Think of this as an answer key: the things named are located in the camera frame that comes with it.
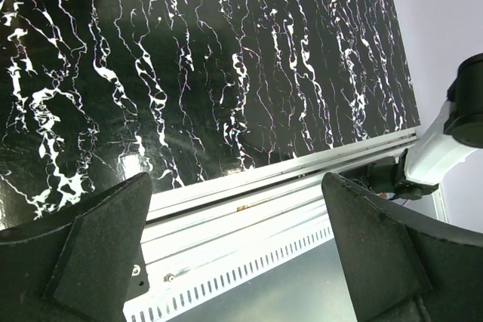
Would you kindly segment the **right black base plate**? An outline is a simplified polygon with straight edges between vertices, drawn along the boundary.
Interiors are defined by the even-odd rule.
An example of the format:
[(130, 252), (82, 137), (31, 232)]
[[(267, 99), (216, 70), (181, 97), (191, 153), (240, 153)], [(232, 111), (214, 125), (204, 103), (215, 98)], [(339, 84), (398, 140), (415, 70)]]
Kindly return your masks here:
[(143, 251), (141, 248), (139, 248), (131, 271), (131, 279), (128, 286), (126, 300), (130, 301), (142, 296), (143, 294), (147, 293), (148, 290), (149, 280), (146, 271), (146, 263), (143, 257)]

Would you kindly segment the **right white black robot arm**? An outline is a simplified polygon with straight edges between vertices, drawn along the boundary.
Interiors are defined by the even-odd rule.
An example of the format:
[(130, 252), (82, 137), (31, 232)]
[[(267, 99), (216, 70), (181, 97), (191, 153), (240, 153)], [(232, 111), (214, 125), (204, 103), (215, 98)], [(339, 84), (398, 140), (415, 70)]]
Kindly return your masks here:
[(366, 185), (394, 199), (419, 200), (482, 148), (482, 55), (463, 61), (441, 110), (426, 132), (394, 164), (372, 164)]

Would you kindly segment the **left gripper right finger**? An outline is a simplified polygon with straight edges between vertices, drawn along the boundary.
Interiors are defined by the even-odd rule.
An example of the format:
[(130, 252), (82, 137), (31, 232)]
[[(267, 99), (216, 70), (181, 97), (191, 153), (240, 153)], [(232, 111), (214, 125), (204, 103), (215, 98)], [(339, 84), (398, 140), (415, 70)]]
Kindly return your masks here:
[(321, 190), (359, 321), (480, 321), (482, 235), (336, 173)]

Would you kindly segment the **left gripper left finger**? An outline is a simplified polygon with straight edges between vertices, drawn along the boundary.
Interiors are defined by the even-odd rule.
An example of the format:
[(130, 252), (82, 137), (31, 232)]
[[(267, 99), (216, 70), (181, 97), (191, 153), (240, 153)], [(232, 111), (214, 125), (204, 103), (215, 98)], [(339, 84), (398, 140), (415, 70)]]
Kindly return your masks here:
[(152, 197), (139, 173), (1, 231), (3, 321), (123, 321)]

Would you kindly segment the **aluminium mounting rail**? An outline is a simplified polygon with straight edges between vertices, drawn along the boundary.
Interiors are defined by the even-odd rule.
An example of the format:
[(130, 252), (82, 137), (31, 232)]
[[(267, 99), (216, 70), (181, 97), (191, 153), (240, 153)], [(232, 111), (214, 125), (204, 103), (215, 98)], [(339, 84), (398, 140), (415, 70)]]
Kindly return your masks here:
[(411, 128), (154, 194), (141, 239), (144, 261), (170, 271), (205, 243), (321, 199), (324, 173), (399, 152), (415, 139)]

